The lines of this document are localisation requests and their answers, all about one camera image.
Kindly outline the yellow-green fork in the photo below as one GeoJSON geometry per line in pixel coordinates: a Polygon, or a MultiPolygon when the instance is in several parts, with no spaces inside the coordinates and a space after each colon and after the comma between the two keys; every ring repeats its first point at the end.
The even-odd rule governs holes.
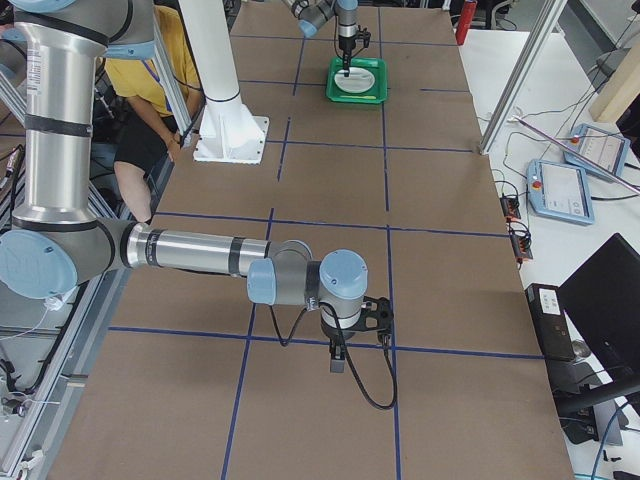
{"type": "Polygon", "coordinates": [[[340,100],[343,101],[376,101],[377,97],[375,96],[355,96],[355,95],[343,95],[339,97],[340,100]]]}

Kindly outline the white plate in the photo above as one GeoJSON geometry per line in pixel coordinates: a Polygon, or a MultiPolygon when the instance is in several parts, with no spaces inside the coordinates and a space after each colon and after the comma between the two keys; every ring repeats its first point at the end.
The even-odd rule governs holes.
{"type": "Polygon", "coordinates": [[[364,68],[351,66],[349,69],[338,70],[334,76],[335,85],[349,94],[362,94],[375,85],[374,74],[364,68]]]}

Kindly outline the green plastic tray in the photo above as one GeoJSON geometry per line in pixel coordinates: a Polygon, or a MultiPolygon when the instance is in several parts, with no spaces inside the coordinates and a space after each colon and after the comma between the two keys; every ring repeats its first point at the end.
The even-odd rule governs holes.
{"type": "Polygon", "coordinates": [[[387,99],[387,65],[386,62],[379,58],[354,58],[351,66],[361,67],[371,71],[375,76],[375,85],[362,94],[349,94],[341,91],[334,83],[333,76],[338,70],[342,70],[342,60],[339,57],[331,59],[327,73],[326,96],[329,100],[341,103],[363,103],[363,104],[381,104],[387,99]],[[376,101],[343,101],[339,97],[343,95],[355,96],[375,96],[376,101]]]}

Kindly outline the red fire extinguisher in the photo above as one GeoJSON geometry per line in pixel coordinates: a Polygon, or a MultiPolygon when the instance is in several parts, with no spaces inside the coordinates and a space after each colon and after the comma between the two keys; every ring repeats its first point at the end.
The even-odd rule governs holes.
{"type": "Polygon", "coordinates": [[[458,46],[465,43],[467,33],[471,27],[475,11],[477,8],[476,0],[465,0],[462,3],[459,20],[456,26],[455,38],[458,46]]]}

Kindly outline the lower orange circuit board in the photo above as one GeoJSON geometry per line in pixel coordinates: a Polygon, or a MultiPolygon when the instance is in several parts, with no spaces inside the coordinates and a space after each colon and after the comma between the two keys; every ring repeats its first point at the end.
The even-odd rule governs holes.
{"type": "Polygon", "coordinates": [[[516,260],[520,263],[533,259],[531,251],[531,238],[528,235],[522,235],[516,232],[511,236],[512,248],[516,260]]]}

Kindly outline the orange circuit board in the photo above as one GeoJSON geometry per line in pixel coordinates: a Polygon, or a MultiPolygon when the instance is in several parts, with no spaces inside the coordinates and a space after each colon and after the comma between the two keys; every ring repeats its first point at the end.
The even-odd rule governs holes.
{"type": "Polygon", "coordinates": [[[512,248],[516,260],[520,263],[533,259],[531,251],[531,238],[528,235],[522,235],[516,232],[511,236],[512,248]]]}
{"type": "Polygon", "coordinates": [[[503,215],[508,222],[521,219],[518,197],[503,195],[500,197],[500,205],[503,215]]]}

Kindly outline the black mini computer box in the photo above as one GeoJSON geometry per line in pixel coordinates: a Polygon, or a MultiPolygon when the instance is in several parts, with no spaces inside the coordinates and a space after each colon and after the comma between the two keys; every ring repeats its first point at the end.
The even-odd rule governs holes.
{"type": "Polygon", "coordinates": [[[525,289],[530,315],[542,355],[546,360],[577,363],[582,360],[574,351],[567,318],[558,288],[531,283],[525,289]]]}

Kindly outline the seated person in yellow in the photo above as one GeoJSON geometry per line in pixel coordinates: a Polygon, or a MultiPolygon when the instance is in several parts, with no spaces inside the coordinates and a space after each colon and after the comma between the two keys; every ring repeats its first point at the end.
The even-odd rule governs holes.
{"type": "MultiPolygon", "coordinates": [[[[177,10],[168,6],[156,6],[154,13],[180,83],[179,91],[188,114],[194,116],[203,95],[181,18],[177,10]]],[[[151,193],[146,177],[162,157],[168,156],[172,161],[178,158],[182,135],[153,61],[108,59],[106,72],[117,95],[133,109],[114,158],[120,194],[135,219],[149,223],[151,193]]]]}

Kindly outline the near teach pendant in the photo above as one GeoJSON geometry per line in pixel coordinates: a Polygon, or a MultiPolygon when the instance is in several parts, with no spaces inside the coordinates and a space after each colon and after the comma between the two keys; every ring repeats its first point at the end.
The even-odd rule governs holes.
{"type": "Polygon", "coordinates": [[[587,173],[571,164],[532,160],[526,171],[528,200],[542,217],[579,225],[595,221],[587,173]]]}

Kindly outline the black monitor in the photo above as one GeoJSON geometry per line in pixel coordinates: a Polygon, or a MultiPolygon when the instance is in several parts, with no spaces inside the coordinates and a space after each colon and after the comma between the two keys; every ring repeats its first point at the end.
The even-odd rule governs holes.
{"type": "Polygon", "coordinates": [[[561,416],[617,397],[639,399],[639,253],[613,234],[559,288],[571,322],[612,381],[556,400],[561,416]]]}

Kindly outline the wooden beam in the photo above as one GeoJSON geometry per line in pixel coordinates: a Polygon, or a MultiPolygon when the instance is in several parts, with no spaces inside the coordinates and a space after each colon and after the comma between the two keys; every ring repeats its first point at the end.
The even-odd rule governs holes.
{"type": "Polygon", "coordinates": [[[639,54],[639,41],[636,40],[590,106],[594,121],[615,123],[639,95],[639,54]]]}

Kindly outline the far teach pendant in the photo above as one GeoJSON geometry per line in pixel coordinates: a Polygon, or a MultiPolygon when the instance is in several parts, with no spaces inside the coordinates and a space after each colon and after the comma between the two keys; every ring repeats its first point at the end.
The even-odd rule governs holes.
{"type": "Polygon", "coordinates": [[[568,146],[609,173],[620,177],[630,141],[622,134],[583,123],[574,128],[568,146]]]}

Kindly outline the pink metal rod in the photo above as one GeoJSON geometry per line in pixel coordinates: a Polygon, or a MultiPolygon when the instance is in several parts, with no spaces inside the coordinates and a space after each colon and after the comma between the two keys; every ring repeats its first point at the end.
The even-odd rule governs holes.
{"type": "Polygon", "coordinates": [[[609,179],[609,180],[611,180],[611,181],[623,186],[627,190],[629,190],[629,191],[631,191],[634,194],[639,196],[639,194],[640,194],[639,187],[636,187],[633,184],[629,183],[628,181],[624,180],[623,178],[618,177],[618,176],[614,175],[613,173],[607,171],[606,169],[604,169],[601,166],[599,166],[597,163],[594,163],[593,161],[591,161],[588,157],[585,157],[584,155],[582,155],[579,151],[571,149],[569,146],[567,146],[566,144],[564,144],[561,141],[557,140],[555,137],[544,133],[542,130],[538,129],[537,127],[535,127],[532,124],[530,124],[527,121],[525,121],[522,117],[513,116],[509,121],[510,122],[517,122],[517,123],[527,127],[528,129],[530,129],[531,131],[533,131],[534,133],[536,133],[538,136],[542,137],[546,141],[551,142],[552,144],[554,144],[555,146],[559,147],[564,152],[567,152],[570,155],[573,155],[574,157],[578,158],[584,164],[589,165],[590,167],[595,169],[599,174],[602,174],[605,178],[607,178],[607,179],[609,179]]]}

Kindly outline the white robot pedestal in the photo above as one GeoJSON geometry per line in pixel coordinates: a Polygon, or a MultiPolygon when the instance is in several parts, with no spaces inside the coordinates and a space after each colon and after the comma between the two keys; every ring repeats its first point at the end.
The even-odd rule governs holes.
{"type": "Polygon", "coordinates": [[[221,1],[179,3],[206,105],[194,159],[256,165],[261,162],[269,119],[244,104],[221,1]]]}

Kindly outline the left aluminium frame rail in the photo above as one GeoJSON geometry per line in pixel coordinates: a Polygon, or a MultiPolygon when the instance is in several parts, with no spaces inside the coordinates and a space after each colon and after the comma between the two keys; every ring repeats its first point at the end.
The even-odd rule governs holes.
{"type": "Polygon", "coordinates": [[[129,273],[103,274],[57,310],[1,290],[1,476],[43,479],[59,453],[129,273]]]}

